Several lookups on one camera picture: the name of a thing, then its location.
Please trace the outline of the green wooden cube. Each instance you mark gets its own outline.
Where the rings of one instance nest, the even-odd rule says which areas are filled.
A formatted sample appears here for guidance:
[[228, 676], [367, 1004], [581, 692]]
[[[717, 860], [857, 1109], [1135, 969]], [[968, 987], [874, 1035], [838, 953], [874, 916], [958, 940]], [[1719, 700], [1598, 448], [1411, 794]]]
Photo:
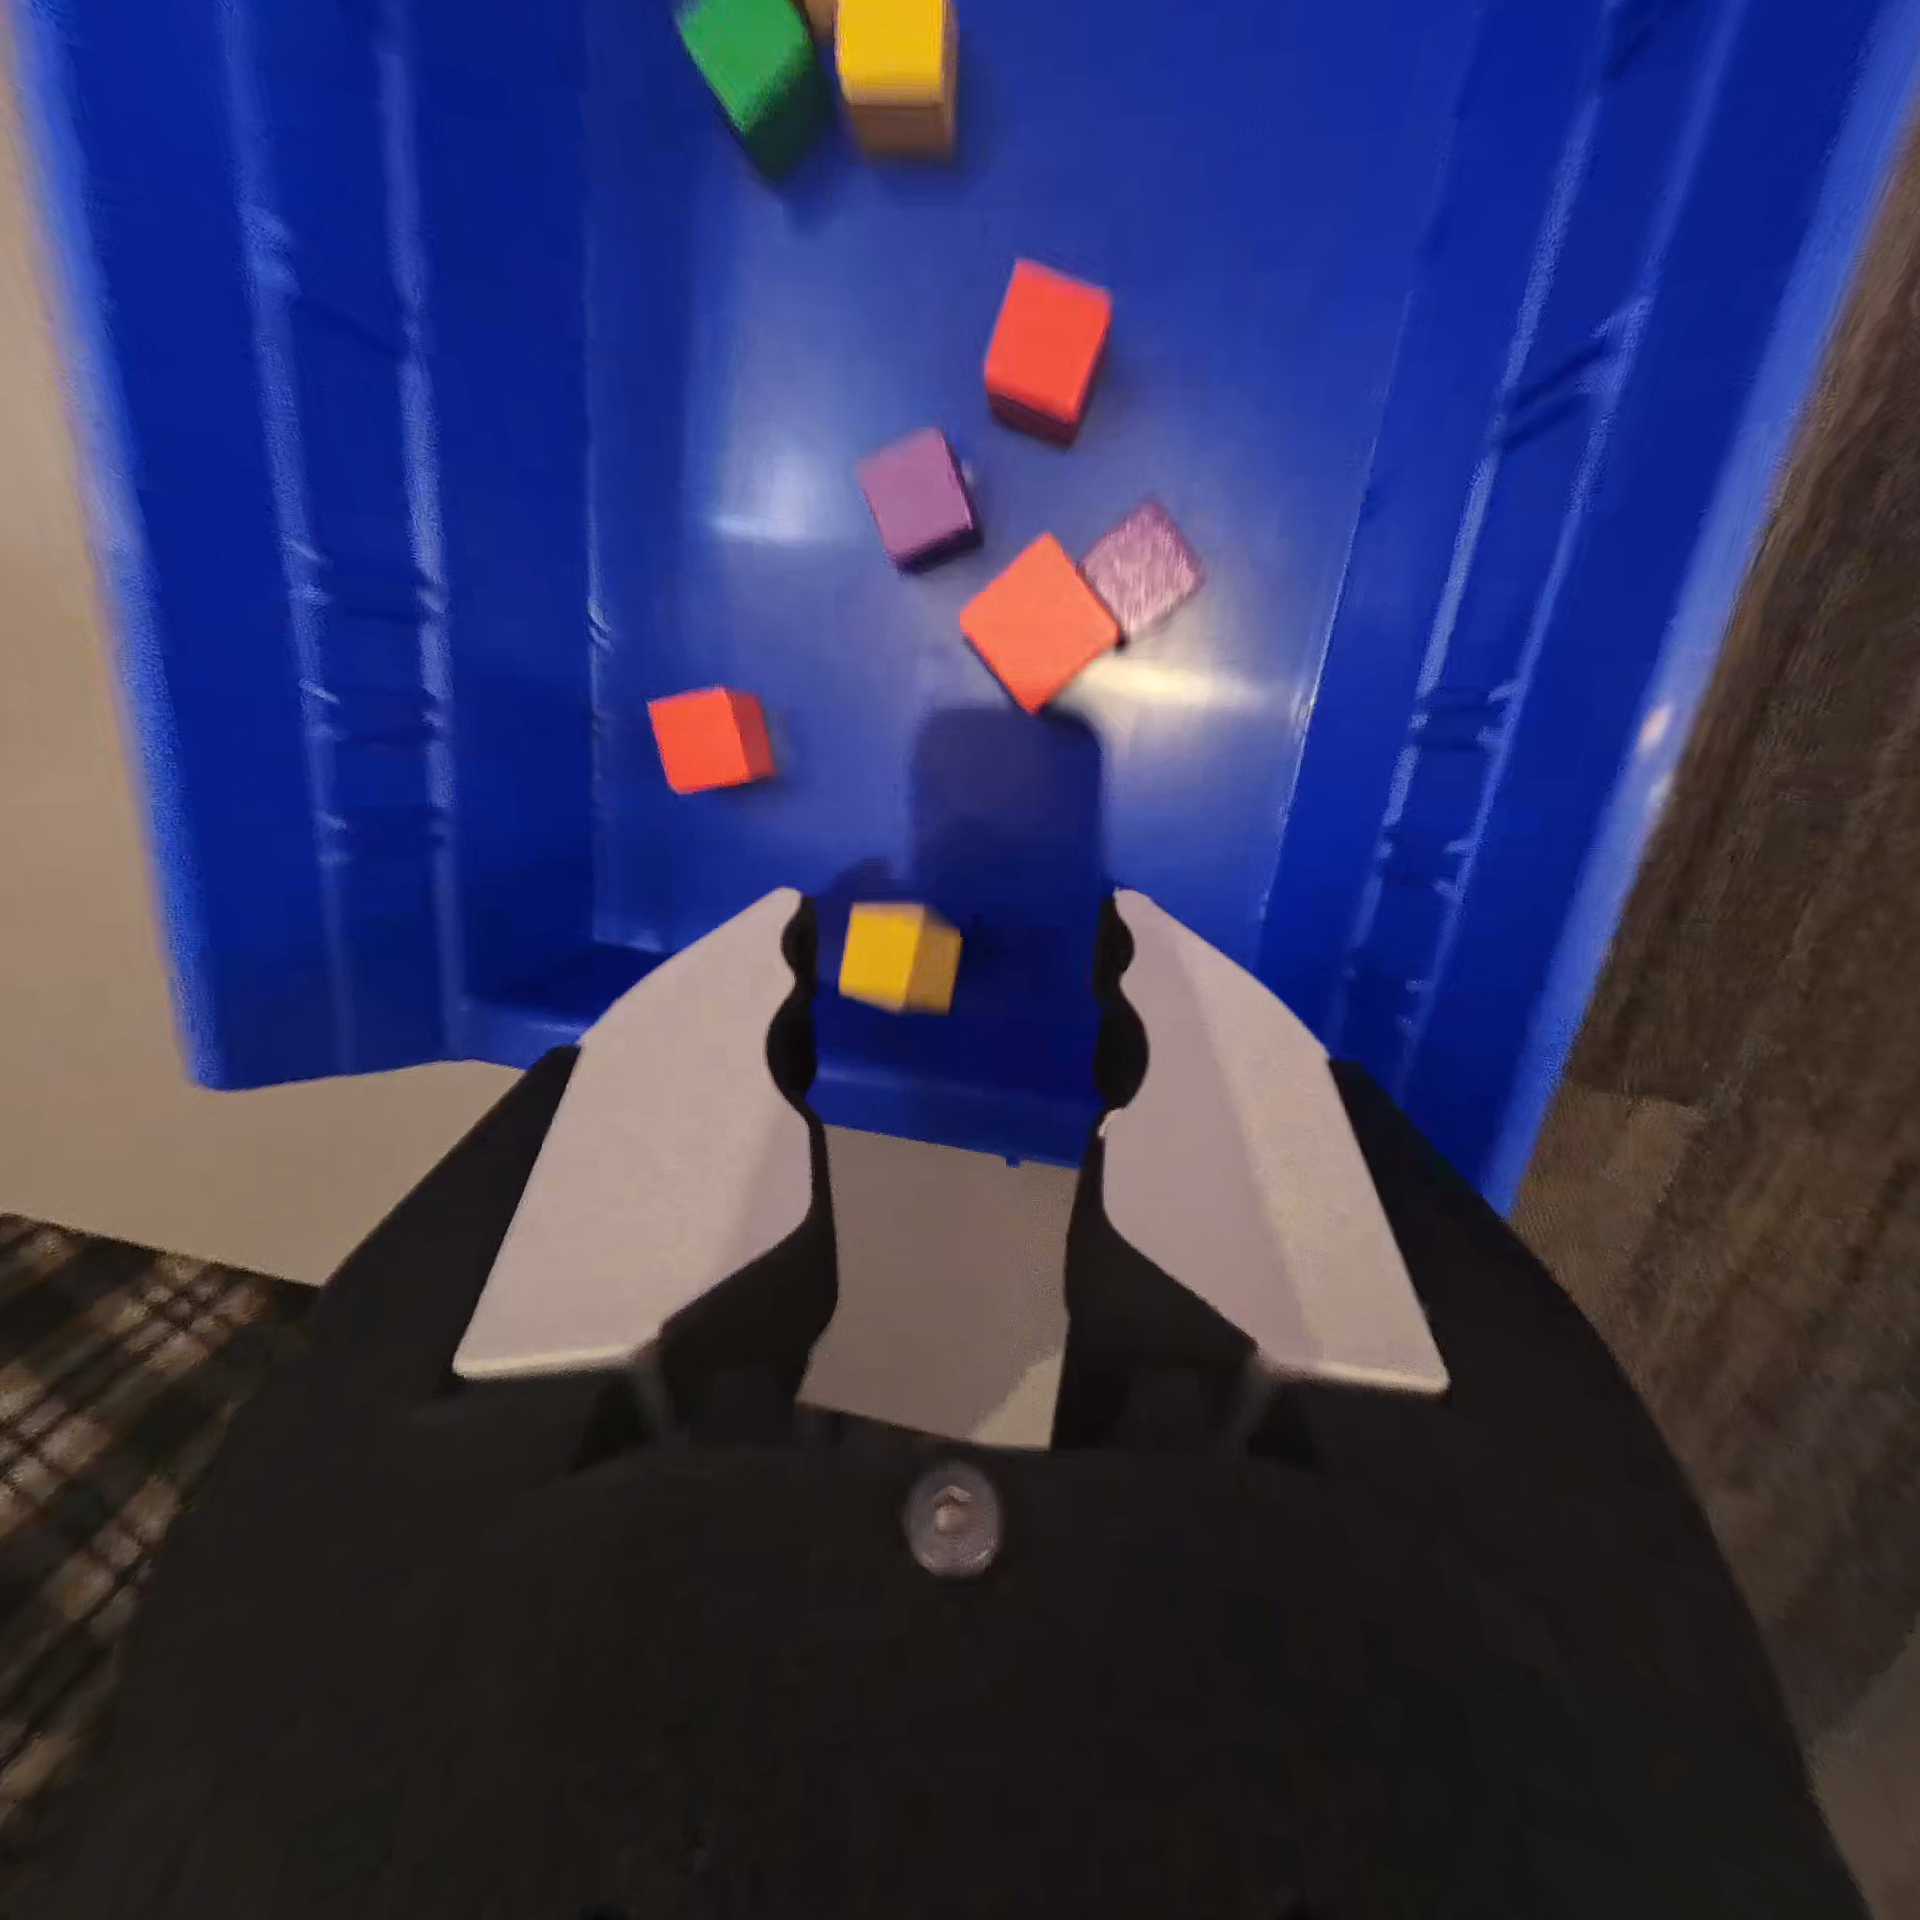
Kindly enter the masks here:
[[834, 126], [834, 85], [818, 31], [787, 0], [679, 0], [677, 31], [703, 72], [728, 140], [759, 156], [762, 182], [799, 171], [799, 156]]

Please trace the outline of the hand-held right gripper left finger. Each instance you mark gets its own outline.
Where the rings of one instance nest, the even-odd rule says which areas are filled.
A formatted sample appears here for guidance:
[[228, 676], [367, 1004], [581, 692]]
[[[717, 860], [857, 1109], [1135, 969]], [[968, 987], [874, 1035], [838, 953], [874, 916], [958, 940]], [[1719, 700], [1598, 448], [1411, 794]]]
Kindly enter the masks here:
[[762, 892], [581, 1031], [450, 1352], [454, 1382], [617, 1373], [803, 1240], [820, 1240], [834, 1313], [834, 1152], [803, 1067], [774, 1067], [785, 1026], [803, 1035], [803, 995], [818, 908]]

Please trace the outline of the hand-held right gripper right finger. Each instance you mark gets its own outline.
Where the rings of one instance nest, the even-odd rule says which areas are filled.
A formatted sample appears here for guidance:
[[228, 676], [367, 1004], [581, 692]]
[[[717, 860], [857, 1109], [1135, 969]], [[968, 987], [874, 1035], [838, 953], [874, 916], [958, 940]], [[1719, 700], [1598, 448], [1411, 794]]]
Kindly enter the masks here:
[[1448, 1400], [1330, 1045], [1146, 892], [1097, 923], [1097, 1224], [1275, 1382]]

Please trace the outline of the yellow wooden cube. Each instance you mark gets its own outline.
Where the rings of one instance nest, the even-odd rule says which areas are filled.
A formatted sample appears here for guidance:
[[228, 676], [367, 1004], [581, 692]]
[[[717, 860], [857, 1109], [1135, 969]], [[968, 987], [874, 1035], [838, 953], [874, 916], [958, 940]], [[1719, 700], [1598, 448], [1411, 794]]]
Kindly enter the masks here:
[[944, 1014], [958, 1004], [968, 927], [930, 908], [863, 898], [838, 940], [838, 995], [882, 1014]]
[[958, 0], [838, 0], [834, 72], [863, 156], [958, 156]]

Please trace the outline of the blue plastic container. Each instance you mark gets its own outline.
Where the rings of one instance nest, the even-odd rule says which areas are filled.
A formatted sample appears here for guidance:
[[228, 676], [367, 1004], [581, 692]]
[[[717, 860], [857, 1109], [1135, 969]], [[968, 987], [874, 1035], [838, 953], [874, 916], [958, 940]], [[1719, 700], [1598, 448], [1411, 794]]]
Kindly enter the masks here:
[[[1075, 1161], [1146, 892], [1496, 1206], [1920, 97], [1909, 0], [968, 0], [958, 156], [762, 182], [677, 0], [7, 0], [185, 1067], [531, 1067], [762, 892], [930, 898], [818, 1116]], [[990, 417], [1012, 254], [1111, 291]], [[882, 556], [936, 427], [981, 546]], [[958, 604], [1205, 590], [1026, 713]], [[648, 700], [759, 692], [677, 794]]]

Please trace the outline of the red wooden cube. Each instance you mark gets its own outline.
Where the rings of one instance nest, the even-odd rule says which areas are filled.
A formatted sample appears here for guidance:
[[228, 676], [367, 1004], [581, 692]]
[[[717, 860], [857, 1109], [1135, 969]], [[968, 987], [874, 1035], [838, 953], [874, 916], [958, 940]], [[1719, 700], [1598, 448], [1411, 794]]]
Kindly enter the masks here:
[[1060, 709], [1097, 657], [1125, 652], [1111, 604], [1089, 590], [1060, 532], [1039, 532], [1007, 571], [990, 571], [958, 604], [958, 632], [1026, 713]]
[[1108, 339], [1111, 339], [1111, 291], [1060, 271], [1039, 254], [1012, 254], [1000, 329], [981, 361], [990, 417], [1027, 442], [1075, 448]]
[[648, 700], [656, 768], [677, 794], [774, 780], [774, 727], [759, 692]]

